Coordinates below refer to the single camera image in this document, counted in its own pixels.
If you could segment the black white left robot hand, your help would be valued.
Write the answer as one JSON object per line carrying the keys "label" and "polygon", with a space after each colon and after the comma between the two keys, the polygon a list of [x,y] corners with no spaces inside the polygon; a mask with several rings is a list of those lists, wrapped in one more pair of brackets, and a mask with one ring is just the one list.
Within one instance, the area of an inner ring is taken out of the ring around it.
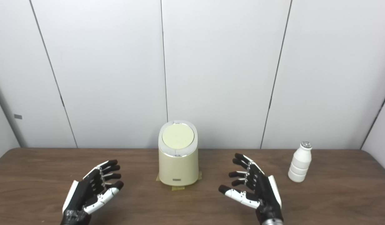
{"label": "black white left robot hand", "polygon": [[88,225],[92,214],[123,188],[117,160],[95,166],[81,181],[74,180],[62,207],[61,225]]}

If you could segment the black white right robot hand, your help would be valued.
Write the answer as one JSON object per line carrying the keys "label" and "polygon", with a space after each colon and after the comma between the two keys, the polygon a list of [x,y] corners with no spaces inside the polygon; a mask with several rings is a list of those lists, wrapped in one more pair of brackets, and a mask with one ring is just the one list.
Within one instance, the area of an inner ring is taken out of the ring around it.
{"label": "black white right robot hand", "polygon": [[274,177],[265,175],[257,163],[246,155],[235,153],[232,162],[245,171],[230,172],[229,177],[237,179],[232,182],[232,187],[220,185],[219,192],[254,208],[261,225],[283,225],[282,201]]}

